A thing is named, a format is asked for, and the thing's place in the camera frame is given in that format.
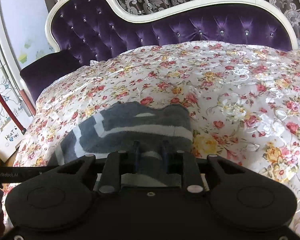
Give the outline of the red black pole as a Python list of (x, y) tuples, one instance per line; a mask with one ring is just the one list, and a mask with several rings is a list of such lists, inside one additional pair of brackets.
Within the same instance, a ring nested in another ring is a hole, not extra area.
[(11, 120), (16, 124), (16, 126), (20, 129), (22, 134), (25, 134), (26, 132), (26, 128), (19, 122), (19, 120), (17, 119), (17, 117), (13, 114), (13, 112), (11, 111), (11, 109), (8, 107), (6, 101), (4, 100), (4, 98), (1, 96), (0, 94), (0, 103), (2, 104), (3, 108), (5, 109), (5, 111), (7, 112), (8, 116), (11, 118)]

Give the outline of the floral bed cover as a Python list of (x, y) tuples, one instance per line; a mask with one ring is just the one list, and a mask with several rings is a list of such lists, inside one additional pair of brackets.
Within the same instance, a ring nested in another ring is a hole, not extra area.
[(40, 94), (14, 165), (46, 165), (76, 125), (117, 102), (183, 105), (195, 156), (220, 155), (292, 189), (300, 236), (300, 49), (194, 41), (90, 61)]

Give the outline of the grey white striped cardigan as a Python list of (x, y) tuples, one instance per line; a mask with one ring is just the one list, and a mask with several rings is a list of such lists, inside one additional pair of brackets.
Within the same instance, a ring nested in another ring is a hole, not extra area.
[(56, 146), (47, 164), (64, 165), (86, 154), (105, 158), (113, 152), (130, 152), (137, 142), (141, 155), (136, 173), (123, 175), (123, 185), (179, 186), (181, 177), (164, 170), (161, 149), (165, 141), (171, 152), (191, 150), (191, 120), (185, 107), (115, 103), (74, 127)]

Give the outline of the purple tufted chaise sofa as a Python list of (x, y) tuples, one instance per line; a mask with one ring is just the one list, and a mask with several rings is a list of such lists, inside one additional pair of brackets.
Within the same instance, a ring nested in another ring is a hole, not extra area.
[(299, 47), (289, 20), (264, 0), (194, 0), (148, 15), (130, 14), (118, 0), (58, 0), (47, 16), (45, 36), (53, 52), (20, 72), (33, 100), (92, 60), (142, 46), (222, 41), (282, 51)]

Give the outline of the white board with drawings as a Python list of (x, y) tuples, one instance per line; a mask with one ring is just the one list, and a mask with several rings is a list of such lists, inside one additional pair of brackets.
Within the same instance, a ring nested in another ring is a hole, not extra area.
[[(0, 48), (0, 95), (7, 106), (27, 129), (33, 119), (25, 102), (14, 83), (14, 80), (7, 72), (7, 64)], [(19, 147), (23, 139), (21, 130), (14, 123), (0, 102), (0, 160), (6, 162)]]

